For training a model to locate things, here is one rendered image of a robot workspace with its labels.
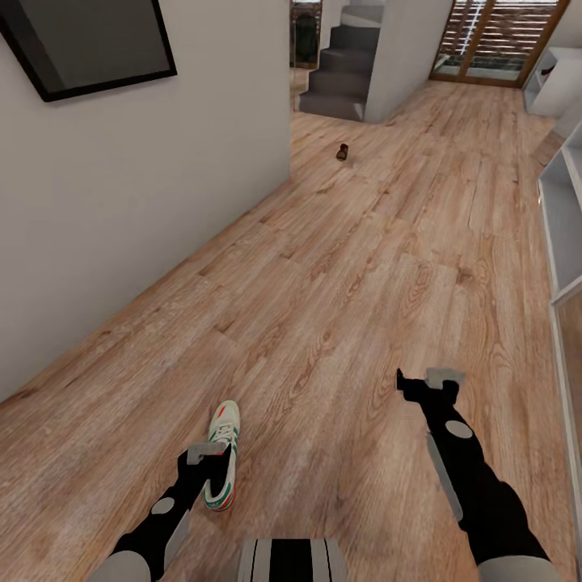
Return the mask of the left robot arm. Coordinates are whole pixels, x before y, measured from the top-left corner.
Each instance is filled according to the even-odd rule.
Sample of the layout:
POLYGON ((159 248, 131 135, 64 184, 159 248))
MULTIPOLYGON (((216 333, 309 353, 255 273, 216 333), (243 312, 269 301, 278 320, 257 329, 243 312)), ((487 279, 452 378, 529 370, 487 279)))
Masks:
POLYGON ((206 479, 220 479, 232 444, 195 442, 177 461, 179 479, 150 508, 150 516, 124 534, 85 582, 157 582, 187 537, 190 512, 206 479))

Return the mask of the gym shoe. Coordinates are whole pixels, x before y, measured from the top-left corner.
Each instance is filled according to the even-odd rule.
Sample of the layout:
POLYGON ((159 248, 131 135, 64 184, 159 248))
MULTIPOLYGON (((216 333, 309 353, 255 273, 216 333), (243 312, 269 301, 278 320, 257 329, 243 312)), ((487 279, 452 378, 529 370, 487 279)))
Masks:
POLYGON ((214 512, 223 512, 232 505, 235 497, 235 462, 237 439, 240 432, 240 412, 233 400, 226 400, 216 410, 209 426, 209 442, 232 444, 229 466, 220 479, 206 479, 203 486, 206 505, 214 512))

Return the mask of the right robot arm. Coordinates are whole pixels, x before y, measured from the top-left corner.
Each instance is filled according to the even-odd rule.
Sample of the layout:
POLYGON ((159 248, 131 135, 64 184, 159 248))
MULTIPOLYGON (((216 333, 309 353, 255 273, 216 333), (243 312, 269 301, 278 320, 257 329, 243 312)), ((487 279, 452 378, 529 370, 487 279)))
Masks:
POLYGON ((431 432, 425 438, 441 490, 467 536, 482 582, 563 582, 541 543, 516 490, 483 462, 483 448, 453 407, 467 369, 428 367, 427 379, 410 379, 397 368, 397 388, 418 402, 431 432))

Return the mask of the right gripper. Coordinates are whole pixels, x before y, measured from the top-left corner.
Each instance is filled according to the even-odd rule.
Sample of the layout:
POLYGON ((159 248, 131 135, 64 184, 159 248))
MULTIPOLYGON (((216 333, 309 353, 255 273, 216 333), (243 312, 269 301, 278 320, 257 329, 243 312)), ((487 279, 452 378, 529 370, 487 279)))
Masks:
POLYGON ((459 385, 456 382, 443 381, 442 390, 429 389, 424 380, 404 377, 400 368, 397 368, 397 374, 397 388, 403 390, 405 400, 418 402, 423 413, 430 402, 444 401, 451 405, 457 402, 459 385))

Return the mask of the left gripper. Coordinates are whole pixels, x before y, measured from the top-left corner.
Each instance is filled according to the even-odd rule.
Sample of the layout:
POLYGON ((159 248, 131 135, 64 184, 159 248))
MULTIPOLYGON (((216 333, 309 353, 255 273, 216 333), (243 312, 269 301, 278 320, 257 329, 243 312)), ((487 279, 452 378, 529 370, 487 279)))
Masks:
POLYGON ((206 479, 220 479, 224 468, 229 466, 231 451, 232 444, 229 444, 223 454, 205 455, 199 465, 187 465, 187 457, 184 454, 177 461, 179 478, 190 478, 196 481, 200 493, 206 479))

